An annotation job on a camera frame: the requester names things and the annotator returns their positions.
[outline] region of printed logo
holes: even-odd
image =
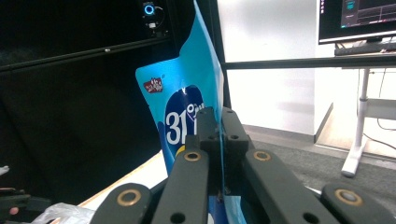
[[[160,77],[152,78],[150,81],[145,82],[144,87],[149,93],[162,92],[163,91],[163,81]]]
[[[196,114],[204,108],[202,94],[195,86],[175,92],[165,109],[164,135],[168,148],[176,156],[184,148],[186,136],[196,134]]]

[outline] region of plastic bag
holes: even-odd
[[[67,203],[56,203],[46,209],[31,224],[44,224],[60,218],[58,224],[88,224],[95,211]]]

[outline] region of gray floor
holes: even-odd
[[[273,151],[307,187],[321,190],[328,183],[347,183],[372,195],[396,216],[396,160],[363,155],[357,175],[346,178],[341,175],[346,150],[319,147],[294,135],[244,127],[256,148]]]

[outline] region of desk leg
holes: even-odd
[[[363,83],[361,87],[361,98],[359,100],[358,125],[356,128],[355,141],[347,154],[341,173],[346,177],[353,177],[358,169],[361,153],[364,150],[366,139],[363,141],[364,118],[367,110],[367,86],[369,81],[370,69],[364,69]]]

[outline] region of computer monitor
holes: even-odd
[[[319,0],[318,13],[319,44],[396,34],[396,0]]]

